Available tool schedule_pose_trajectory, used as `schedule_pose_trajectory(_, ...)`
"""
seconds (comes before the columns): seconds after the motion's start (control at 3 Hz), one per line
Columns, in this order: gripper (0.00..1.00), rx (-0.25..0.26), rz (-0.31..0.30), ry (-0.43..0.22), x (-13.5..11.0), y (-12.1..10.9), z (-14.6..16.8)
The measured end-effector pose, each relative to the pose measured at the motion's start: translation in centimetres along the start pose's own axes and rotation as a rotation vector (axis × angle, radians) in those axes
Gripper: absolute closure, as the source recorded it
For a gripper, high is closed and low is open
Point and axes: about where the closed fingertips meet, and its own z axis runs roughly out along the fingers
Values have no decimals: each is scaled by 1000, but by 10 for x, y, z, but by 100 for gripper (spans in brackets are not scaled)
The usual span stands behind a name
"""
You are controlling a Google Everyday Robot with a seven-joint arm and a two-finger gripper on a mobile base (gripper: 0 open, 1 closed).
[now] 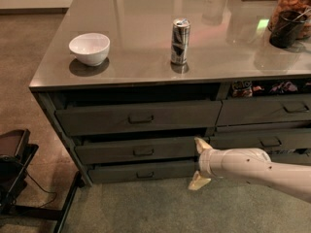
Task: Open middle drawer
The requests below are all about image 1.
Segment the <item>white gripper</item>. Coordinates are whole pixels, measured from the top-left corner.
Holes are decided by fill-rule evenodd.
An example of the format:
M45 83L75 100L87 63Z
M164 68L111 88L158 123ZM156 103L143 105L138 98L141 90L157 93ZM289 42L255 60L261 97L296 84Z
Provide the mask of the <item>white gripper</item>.
M209 183L210 178L222 177L225 173L223 168L223 159L225 157L225 150L212 150L210 146L203 139L194 138L196 150L199 156L199 171L193 174L189 184L189 190L196 191Z

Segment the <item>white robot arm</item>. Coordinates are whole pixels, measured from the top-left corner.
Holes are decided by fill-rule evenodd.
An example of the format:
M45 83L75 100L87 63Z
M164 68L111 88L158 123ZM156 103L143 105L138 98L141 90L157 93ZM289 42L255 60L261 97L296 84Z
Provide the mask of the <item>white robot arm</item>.
M216 150L194 138L199 154L198 170L189 190L198 190L212 178L264 185L305 202L311 202L311 167L273 162L262 149Z

